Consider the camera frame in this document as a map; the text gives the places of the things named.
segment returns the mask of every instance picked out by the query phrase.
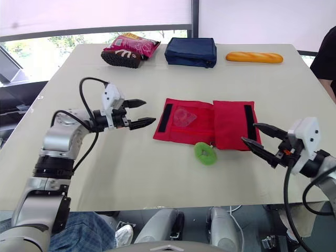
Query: green toy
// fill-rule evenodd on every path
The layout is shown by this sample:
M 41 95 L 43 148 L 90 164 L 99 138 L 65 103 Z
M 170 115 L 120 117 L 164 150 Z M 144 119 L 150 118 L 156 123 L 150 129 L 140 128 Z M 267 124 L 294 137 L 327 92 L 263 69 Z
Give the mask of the green toy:
M 212 149 L 212 146 L 199 142 L 194 146 L 196 158 L 205 165 L 212 165 L 217 161 L 216 152 Z

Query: black velcro strip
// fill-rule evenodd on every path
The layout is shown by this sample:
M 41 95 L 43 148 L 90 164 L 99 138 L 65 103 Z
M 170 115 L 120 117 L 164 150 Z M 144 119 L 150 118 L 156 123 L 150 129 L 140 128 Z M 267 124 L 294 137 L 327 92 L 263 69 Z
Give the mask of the black velcro strip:
M 158 132 L 165 132 L 167 123 L 169 121 L 170 113 L 172 112 L 173 105 L 172 104 L 166 104 L 166 107 L 164 107 L 161 123 L 159 125 Z
M 253 126 L 254 118 L 253 118 L 252 106 L 244 105 L 244 109 L 245 109 L 246 124 L 247 124 L 247 137 L 249 139 L 257 141 L 256 128 Z

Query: baguette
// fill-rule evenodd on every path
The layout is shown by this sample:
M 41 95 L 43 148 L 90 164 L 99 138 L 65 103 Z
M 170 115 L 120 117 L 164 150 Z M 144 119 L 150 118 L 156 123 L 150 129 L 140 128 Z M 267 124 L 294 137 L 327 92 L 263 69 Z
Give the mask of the baguette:
M 280 54 L 271 52 L 244 52 L 232 51 L 226 55 L 226 59 L 230 61 L 242 62 L 262 62 L 262 63 L 281 63 L 284 59 Z

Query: blue cooler bag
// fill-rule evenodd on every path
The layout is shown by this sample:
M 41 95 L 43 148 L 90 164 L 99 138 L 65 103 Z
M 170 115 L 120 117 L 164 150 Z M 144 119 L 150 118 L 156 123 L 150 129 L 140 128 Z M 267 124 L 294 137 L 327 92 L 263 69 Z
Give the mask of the blue cooler bag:
M 213 68 L 217 62 L 213 38 L 172 38 L 164 55 L 169 65 Z

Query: pink packaging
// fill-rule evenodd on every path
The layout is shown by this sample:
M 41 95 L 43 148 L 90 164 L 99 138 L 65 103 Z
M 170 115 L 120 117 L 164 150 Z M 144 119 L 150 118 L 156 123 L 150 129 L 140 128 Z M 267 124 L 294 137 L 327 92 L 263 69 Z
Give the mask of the pink packaging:
M 138 37 L 132 33 L 125 33 L 118 36 L 109 47 L 104 48 L 104 51 L 125 49 L 138 52 L 143 59 L 148 59 L 153 56 L 159 44 L 159 41 Z

